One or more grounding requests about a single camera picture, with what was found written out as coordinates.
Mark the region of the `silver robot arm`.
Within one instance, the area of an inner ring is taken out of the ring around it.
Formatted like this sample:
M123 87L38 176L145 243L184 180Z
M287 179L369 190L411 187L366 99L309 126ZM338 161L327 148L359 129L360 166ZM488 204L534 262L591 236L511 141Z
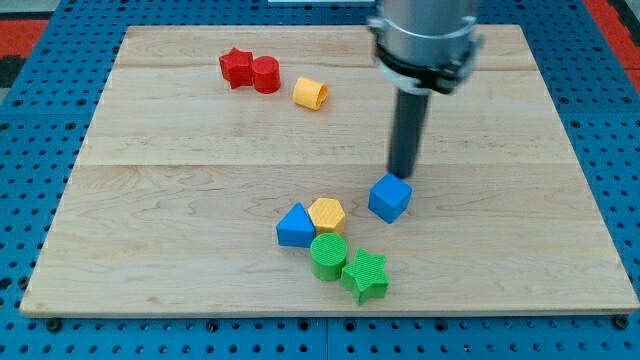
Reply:
M475 33L478 0L383 0L367 20L373 56L398 89L450 94L473 72L484 38Z

